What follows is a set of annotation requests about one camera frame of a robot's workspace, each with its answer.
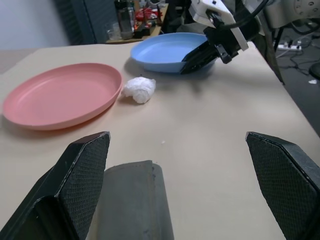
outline bottle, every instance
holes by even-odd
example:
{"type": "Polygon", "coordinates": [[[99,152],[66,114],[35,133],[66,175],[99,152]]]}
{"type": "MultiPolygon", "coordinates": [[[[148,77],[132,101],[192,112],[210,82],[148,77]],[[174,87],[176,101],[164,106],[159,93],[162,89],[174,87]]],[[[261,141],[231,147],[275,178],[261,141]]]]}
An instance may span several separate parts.
{"type": "Polygon", "coordinates": [[[135,22],[136,22],[136,13],[135,13],[135,3],[133,0],[128,1],[128,10],[129,10],[129,15],[130,15],[130,22],[131,22],[131,27],[132,31],[135,31],[135,22]]]}
{"type": "Polygon", "coordinates": [[[133,26],[131,26],[131,17],[128,9],[127,0],[114,0],[116,15],[119,22],[122,39],[131,39],[134,35],[133,26]]]}

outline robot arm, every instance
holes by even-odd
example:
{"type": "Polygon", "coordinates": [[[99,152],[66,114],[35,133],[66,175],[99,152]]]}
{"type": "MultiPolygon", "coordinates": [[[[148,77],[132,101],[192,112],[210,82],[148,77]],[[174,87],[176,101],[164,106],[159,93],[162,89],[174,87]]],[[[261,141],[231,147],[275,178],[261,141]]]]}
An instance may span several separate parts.
{"type": "Polygon", "coordinates": [[[191,0],[189,12],[206,25],[207,41],[182,60],[182,74],[194,72],[215,58],[227,64],[248,49],[247,42],[263,34],[258,14],[264,14],[270,29],[299,19],[320,16],[320,0],[191,0]]]}

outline power strip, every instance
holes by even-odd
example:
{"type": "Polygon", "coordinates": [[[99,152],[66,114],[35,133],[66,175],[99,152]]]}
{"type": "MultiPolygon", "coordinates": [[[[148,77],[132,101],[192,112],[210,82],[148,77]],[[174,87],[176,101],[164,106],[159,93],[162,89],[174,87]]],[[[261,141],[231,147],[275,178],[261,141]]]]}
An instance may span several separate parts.
{"type": "Polygon", "coordinates": [[[301,46],[298,46],[298,45],[291,45],[290,47],[288,47],[288,45],[279,44],[278,50],[299,52],[302,50],[302,48],[301,46]]]}

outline wire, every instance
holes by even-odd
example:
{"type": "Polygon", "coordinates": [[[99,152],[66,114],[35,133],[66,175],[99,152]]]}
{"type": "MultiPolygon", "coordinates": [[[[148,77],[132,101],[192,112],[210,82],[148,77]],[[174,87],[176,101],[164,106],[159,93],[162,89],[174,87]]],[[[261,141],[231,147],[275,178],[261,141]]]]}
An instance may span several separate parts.
{"type": "Polygon", "coordinates": [[[308,35],[308,34],[312,34],[314,33],[315,31],[317,31],[318,29],[320,29],[320,21],[318,21],[317,19],[310,19],[310,21],[318,24],[318,26],[315,26],[315,27],[310,27],[308,26],[308,28],[310,28],[308,31],[300,31],[296,25],[294,25],[294,23],[292,22],[291,23],[291,27],[292,29],[297,33],[297,34],[300,34],[300,35],[308,35]]]}
{"type": "Polygon", "coordinates": [[[268,43],[267,43],[267,38],[264,37],[264,45],[265,45],[265,49],[264,49],[264,54],[263,54],[263,57],[266,61],[268,61],[268,43]]]}
{"type": "Polygon", "coordinates": [[[307,42],[305,45],[300,45],[301,48],[306,49],[308,47],[310,47],[312,45],[312,39],[307,37],[307,39],[309,39],[309,42],[307,42]]]}
{"type": "Polygon", "coordinates": [[[260,3],[259,6],[252,13],[250,13],[250,15],[246,16],[245,18],[241,19],[236,23],[220,25],[219,29],[221,30],[235,29],[235,28],[242,27],[243,25],[246,25],[264,9],[264,7],[267,5],[268,2],[269,0],[263,0],[263,2],[260,3]]]}
{"type": "MultiPolygon", "coordinates": [[[[310,39],[308,36],[311,35],[312,33],[313,33],[313,32],[311,32],[311,33],[309,33],[309,34],[307,34],[307,35],[300,36],[300,37],[296,38],[295,40],[292,41],[292,45],[295,45],[296,42],[298,42],[299,40],[302,40],[302,39],[305,39],[305,38],[310,39]]],[[[282,56],[284,56],[285,54],[287,54],[287,52],[289,52],[289,51],[290,51],[290,49],[284,51],[283,53],[279,54],[279,55],[276,56],[275,58],[276,58],[276,59],[281,58],[282,56]]]]}
{"type": "Polygon", "coordinates": [[[279,42],[281,40],[281,36],[282,36],[282,33],[284,32],[284,29],[285,29],[284,26],[279,28],[279,31],[278,31],[278,34],[276,35],[275,43],[274,43],[274,46],[273,46],[274,52],[277,51],[277,48],[279,46],[279,42]]]}
{"type": "Polygon", "coordinates": [[[293,66],[279,66],[279,68],[280,69],[296,69],[299,73],[301,73],[305,76],[309,76],[310,75],[309,69],[301,68],[300,65],[317,63],[320,61],[320,58],[318,58],[316,60],[303,61],[300,63],[298,63],[294,60],[295,57],[301,56],[303,54],[304,54],[304,51],[301,50],[300,54],[298,54],[298,52],[296,52],[295,55],[290,57],[290,61],[294,64],[293,66]]]}

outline table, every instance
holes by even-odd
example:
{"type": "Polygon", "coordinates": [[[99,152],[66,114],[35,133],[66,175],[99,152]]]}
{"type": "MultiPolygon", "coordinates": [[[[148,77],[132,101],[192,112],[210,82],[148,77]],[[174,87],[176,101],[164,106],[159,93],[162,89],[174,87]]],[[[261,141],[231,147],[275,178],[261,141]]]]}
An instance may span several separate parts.
{"type": "MultiPolygon", "coordinates": [[[[143,105],[119,98],[89,122],[50,132],[18,130],[2,117],[0,228],[34,183],[67,145],[110,131],[106,167],[153,160],[162,167],[177,240],[284,240],[256,178],[245,142],[247,131],[298,144],[320,165],[320,139],[253,44],[231,63],[218,59],[189,75],[145,72],[125,45],[83,45],[0,53],[16,64],[0,79],[0,101],[20,83],[67,64],[105,63],[127,81],[154,78],[157,88],[143,105]]],[[[92,237],[95,223],[88,239],[92,237]]]]}
{"type": "MultiPolygon", "coordinates": [[[[167,10],[168,10],[169,3],[165,3],[164,7],[160,9],[162,16],[161,16],[161,21],[164,22],[167,10]]],[[[130,38],[130,39],[120,39],[120,40],[107,40],[107,44],[128,44],[128,43],[135,43],[135,42],[141,42],[143,40],[146,40],[151,37],[158,36],[160,34],[162,26],[156,25],[155,27],[152,27],[150,29],[150,36],[143,36],[142,38],[130,38]]]]}

